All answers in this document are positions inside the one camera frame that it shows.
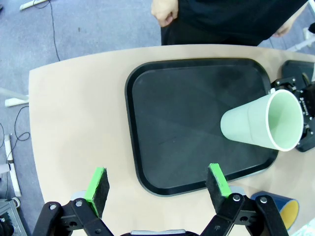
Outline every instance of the black plastic tray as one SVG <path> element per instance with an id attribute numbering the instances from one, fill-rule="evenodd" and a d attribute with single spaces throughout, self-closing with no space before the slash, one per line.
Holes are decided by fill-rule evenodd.
<path id="1" fill-rule="evenodd" d="M 126 104 L 138 179 L 150 192 L 174 195 L 205 187 L 210 163 L 227 180 L 269 167 L 278 151 L 234 142 L 221 133 L 222 115 L 270 90 L 251 59 L 157 61 L 136 68 Z"/>

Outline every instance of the gray carpet floor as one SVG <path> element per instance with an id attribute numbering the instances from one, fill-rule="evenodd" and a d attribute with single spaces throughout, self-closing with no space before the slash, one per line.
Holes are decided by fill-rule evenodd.
<path id="1" fill-rule="evenodd" d="M 0 0 L 0 86 L 28 94 L 29 71 L 57 61 L 50 6 L 31 7 L 19 11 L 27 0 Z M 150 0 L 52 0 L 56 30 L 56 45 L 61 60 L 135 47 L 160 44 L 159 26 L 151 16 Z M 302 28 L 315 22 L 315 15 L 307 7 L 290 33 L 282 38 L 270 38 L 262 47 L 287 49 L 303 41 Z M 301 50 L 314 54 L 314 45 Z M 0 122 L 5 134 L 12 133 L 15 143 L 14 121 L 22 106 L 6 108 L 0 96 Z M 30 130 L 29 113 L 24 109 L 17 120 L 17 134 Z M 13 157 L 22 191 L 20 217 L 30 235 L 35 227 L 44 200 L 38 184 L 31 139 L 18 142 Z M 0 149 L 0 163 L 5 163 L 5 150 Z M 0 181 L 0 198 L 13 197 L 10 177 Z"/>

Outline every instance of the person's hand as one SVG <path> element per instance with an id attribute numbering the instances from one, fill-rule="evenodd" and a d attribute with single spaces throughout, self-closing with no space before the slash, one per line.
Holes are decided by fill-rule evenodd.
<path id="1" fill-rule="evenodd" d="M 294 20 L 295 19 L 291 19 L 291 18 L 288 19 L 272 36 L 279 38 L 287 34 L 292 28 Z"/>
<path id="2" fill-rule="evenodd" d="M 161 27 L 169 25 L 178 14 L 178 0 L 153 0 L 151 13 Z"/>

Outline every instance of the metal screw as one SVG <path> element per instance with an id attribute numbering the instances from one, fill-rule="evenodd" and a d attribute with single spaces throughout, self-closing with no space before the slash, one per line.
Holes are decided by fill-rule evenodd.
<path id="1" fill-rule="evenodd" d="M 94 233 L 96 233 L 97 235 L 100 235 L 101 232 L 102 232 L 101 229 L 96 229 L 96 230 L 94 231 Z"/>
<path id="2" fill-rule="evenodd" d="M 233 200 L 238 202 L 241 199 L 241 197 L 239 195 L 234 195 L 233 196 Z"/>
<path id="3" fill-rule="evenodd" d="M 77 201 L 77 202 L 75 203 L 75 205 L 76 205 L 77 207 L 82 206 L 82 201 L 81 201 L 81 200 Z"/>
<path id="4" fill-rule="evenodd" d="M 50 210 L 53 210 L 53 209 L 55 209 L 57 206 L 56 206 L 56 204 L 51 204 L 50 206 L 49 206 L 49 209 Z"/>
<path id="5" fill-rule="evenodd" d="M 261 197 L 261 198 L 260 198 L 260 202 L 261 202 L 261 203 L 267 203 L 267 199 L 266 199 L 265 197 Z"/>

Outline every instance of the cup rim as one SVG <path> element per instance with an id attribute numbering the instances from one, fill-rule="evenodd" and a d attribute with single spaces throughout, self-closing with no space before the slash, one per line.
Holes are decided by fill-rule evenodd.
<path id="1" fill-rule="evenodd" d="M 271 141 L 272 145 L 273 145 L 276 149 L 278 149 L 278 150 L 280 150 L 280 151 L 290 151 L 290 150 L 294 149 L 294 148 L 297 146 L 297 144 L 299 143 L 300 139 L 299 139 L 298 141 L 296 141 L 296 143 L 294 143 L 291 147 L 289 147 L 289 148 L 282 148 L 282 147 L 280 147 L 280 146 L 275 142 L 275 140 L 273 139 L 273 137 L 272 137 L 272 135 L 271 135 L 270 129 L 269 129 L 269 119 L 268 119 L 268 117 L 269 117 L 270 104 L 271 104 L 273 98 L 274 98 L 277 94 L 279 94 L 279 93 L 287 93 L 287 94 L 289 94 L 290 96 L 292 96 L 293 98 L 295 98 L 296 104 L 297 104 L 298 107 L 299 107 L 301 120 L 303 121 L 303 122 L 302 122 L 302 125 L 301 125 L 301 128 L 300 128 L 300 135 L 299 135 L 300 138 L 301 138 L 302 133 L 303 133 L 304 117 L 303 117 L 303 112 L 302 112 L 302 108 L 301 108 L 301 106 L 300 106 L 300 103 L 299 103 L 299 101 L 297 100 L 297 98 L 294 96 L 294 94 L 293 94 L 292 92 L 287 91 L 287 90 L 285 90 L 285 89 L 280 89 L 280 90 L 277 90 L 277 91 L 275 91 L 274 93 L 271 94 L 271 96 L 270 96 L 270 98 L 269 98 L 269 100 L 268 100 L 267 107 L 266 107 L 266 112 L 265 112 L 265 114 L 266 114 L 265 121 L 266 121 L 266 127 L 267 127 L 268 137 L 270 138 L 270 141 Z"/>

